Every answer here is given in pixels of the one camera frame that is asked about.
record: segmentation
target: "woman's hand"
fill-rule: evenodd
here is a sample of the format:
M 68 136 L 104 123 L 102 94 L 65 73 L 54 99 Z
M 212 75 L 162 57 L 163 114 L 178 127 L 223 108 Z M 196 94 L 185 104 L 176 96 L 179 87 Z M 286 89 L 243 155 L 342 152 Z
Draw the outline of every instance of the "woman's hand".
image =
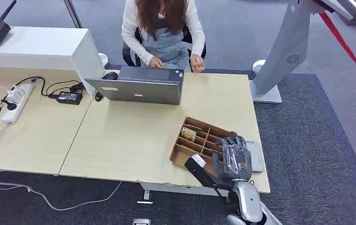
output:
M 203 58 L 197 54 L 191 55 L 191 67 L 194 73 L 201 73 L 206 68 L 204 65 Z
M 163 62 L 158 57 L 153 56 L 150 59 L 149 67 L 152 67 L 152 68 L 164 68 L 164 65 L 163 65 Z

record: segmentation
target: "blue carpet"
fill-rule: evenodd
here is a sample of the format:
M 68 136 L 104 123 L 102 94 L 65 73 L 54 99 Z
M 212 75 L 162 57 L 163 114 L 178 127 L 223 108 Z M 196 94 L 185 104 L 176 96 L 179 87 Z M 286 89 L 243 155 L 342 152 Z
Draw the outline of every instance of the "blue carpet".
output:
M 285 225 L 356 224 L 356 155 L 317 77 L 292 74 L 279 89 L 282 104 L 255 104 L 272 191 L 262 201 Z M 14 172 L 0 172 L 0 180 L 29 184 L 57 207 L 104 198 L 117 185 Z M 138 205 L 141 196 L 139 184 L 123 183 L 106 202 L 56 212 L 25 189 L 0 191 L 0 225 L 122 225 L 134 218 L 154 225 L 224 224 L 217 197 L 153 192 L 153 205 Z

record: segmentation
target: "speaker grille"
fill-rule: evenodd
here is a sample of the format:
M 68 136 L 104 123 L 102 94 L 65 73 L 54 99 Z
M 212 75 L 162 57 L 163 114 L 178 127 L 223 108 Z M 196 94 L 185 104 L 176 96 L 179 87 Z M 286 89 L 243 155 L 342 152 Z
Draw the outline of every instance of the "speaker grille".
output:
M 286 58 L 286 62 L 288 64 L 293 64 L 298 62 L 299 60 L 299 55 L 298 54 L 291 54 L 289 57 Z

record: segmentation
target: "desk leg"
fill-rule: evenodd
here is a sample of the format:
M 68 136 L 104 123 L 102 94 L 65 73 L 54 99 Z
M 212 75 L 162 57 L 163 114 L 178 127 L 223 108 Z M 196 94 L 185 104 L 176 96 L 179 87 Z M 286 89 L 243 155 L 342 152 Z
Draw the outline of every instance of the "desk leg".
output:
M 153 204 L 150 200 L 150 190 L 143 190 L 143 199 L 142 201 L 137 201 L 138 204 Z
M 212 195 L 218 196 L 214 189 L 208 187 L 185 187 L 177 185 L 166 185 L 166 184 L 155 184 L 155 183 L 145 183 L 141 182 L 141 186 L 144 190 L 149 191 L 167 191 L 174 193 L 183 193 L 183 194 L 194 194 L 194 195 Z M 227 190 L 220 190 L 222 196 L 227 197 Z

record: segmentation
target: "red cable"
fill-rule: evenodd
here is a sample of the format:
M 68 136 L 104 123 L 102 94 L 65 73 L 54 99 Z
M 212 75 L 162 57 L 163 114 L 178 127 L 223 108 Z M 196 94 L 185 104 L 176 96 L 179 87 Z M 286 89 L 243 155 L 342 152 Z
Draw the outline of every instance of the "red cable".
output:
M 323 19 L 324 23 L 326 23 L 327 27 L 330 29 L 330 31 L 334 34 L 335 38 L 338 40 L 338 42 L 341 44 L 342 48 L 348 53 L 348 55 L 352 58 L 352 60 L 356 64 L 356 56 L 353 54 L 352 50 L 349 48 L 349 46 L 345 43 L 345 40 L 331 21 L 331 19 L 327 16 L 326 13 L 320 13 L 320 17 Z

